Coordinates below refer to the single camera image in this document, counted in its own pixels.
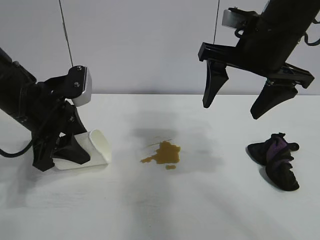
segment cable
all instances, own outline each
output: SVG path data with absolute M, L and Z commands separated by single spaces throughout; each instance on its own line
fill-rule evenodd
M 304 34 L 304 42 L 308 45 L 308 46 L 318 46 L 320 45 L 320 38 L 318 41 L 315 42 L 309 42 L 309 36 L 307 33 Z
M 0 148 L 0 155 L 6 157 L 6 158 L 16 158 L 19 157 L 23 154 L 25 154 L 34 144 L 34 142 L 36 141 L 37 137 L 40 135 L 40 133 L 42 132 L 43 128 L 46 126 L 47 122 L 49 121 L 49 119 L 52 117 L 52 114 L 62 105 L 64 104 L 64 102 L 61 102 L 60 104 L 57 104 L 56 106 L 54 106 L 54 108 L 49 112 L 49 114 L 46 116 L 46 118 L 44 119 L 44 121 L 42 122 L 42 124 L 40 125 L 37 133 L 33 136 L 33 138 L 31 139 L 31 141 L 28 143 L 28 145 L 22 149 L 19 152 L 16 153 L 8 153 L 3 151 Z
M 213 35 L 213 44 L 216 41 L 216 33 L 217 33 L 217 23 L 218 23 L 218 16 L 219 16 L 219 8 L 220 8 L 220 0 L 218 0 L 218 8 L 216 10 L 216 19 L 215 19 L 215 28 L 214 28 L 214 35 Z
M 68 51 L 69 51 L 71 66 L 74 67 L 74 62 L 72 61 L 71 49 L 70 49 L 70 44 L 69 44 L 69 39 L 68 39 L 68 33 L 67 33 L 67 28 L 66 28 L 64 12 L 62 10 L 61 0 L 59 0 L 59 6 L 60 6 L 61 17 L 62 17 L 62 25 L 63 25 L 64 36 L 65 36 L 66 44 L 68 45 Z

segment white wall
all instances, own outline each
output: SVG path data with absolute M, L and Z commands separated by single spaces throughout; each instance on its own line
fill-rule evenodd
M 0 4 L 0 48 L 39 81 L 71 67 L 58 0 L 5 0 Z
M 202 94 L 202 42 L 213 41 L 217 0 L 63 0 L 73 60 L 87 65 L 96 93 Z M 216 43 L 234 46 L 224 9 L 262 11 L 266 0 L 221 0 Z M 70 61 L 58 0 L 11 0 L 0 8 L 0 47 L 40 80 L 65 74 Z M 320 27 L 309 31 L 311 40 Z M 320 78 L 318 46 L 301 42 L 288 62 Z M 265 79 L 234 68 L 222 94 L 257 94 Z M 316 79 L 301 94 L 320 94 Z

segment brown liquid spill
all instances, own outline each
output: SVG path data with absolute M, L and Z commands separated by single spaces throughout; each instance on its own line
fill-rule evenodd
M 167 169 L 167 170 L 176 169 L 176 165 L 167 165 L 167 166 L 165 166 L 165 169 Z
M 152 160 L 156 161 L 156 164 L 177 164 L 180 161 L 179 152 L 180 147 L 172 145 L 168 141 L 160 142 L 159 149 L 155 152 L 155 155 L 147 157 L 141 160 L 141 163 L 150 163 Z M 175 165 L 166 165 L 165 169 L 175 169 Z

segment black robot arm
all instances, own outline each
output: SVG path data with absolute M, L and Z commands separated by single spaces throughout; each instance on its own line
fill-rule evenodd
M 75 140 L 75 135 L 87 131 L 77 112 L 78 106 L 91 99 L 92 80 L 87 67 L 75 66 L 67 75 L 37 83 L 31 73 L 0 48 L 0 86 L 0 109 L 32 135 L 22 151 L 7 153 L 0 149 L 0 155 L 15 158 L 33 147 L 33 166 L 41 171 L 54 166 L 53 158 L 77 164 L 90 160 Z
M 306 34 L 320 10 L 318 0 L 270 0 L 261 15 L 255 11 L 229 8 L 222 24 L 235 29 L 239 38 L 235 47 L 203 43 L 198 57 L 207 62 L 207 79 L 203 106 L 208 108 L 220 88 L 229 79 L 226 67 L 250 71 L 267 78 L 265 86 L 251 108 L 258 119 L 274 106 L 294 98 L 296 85 L 308 88 L 314 77 L 307 70 L 286 63 L 287 58 Z

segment liquid puddle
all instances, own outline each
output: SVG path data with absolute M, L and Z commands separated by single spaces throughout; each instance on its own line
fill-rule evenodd
M 155 160 L 156 164 L 177 164 L 180 161 L 180 149 L 181 147 L 172 145 L 168 141 L 160 142 L 159 149 L 155 151 L 156 154 L 142 159 L 141 163 L 150 163 L 152 160 Z M 166 165 L 165 169 L 176 169 L 176 165 Z

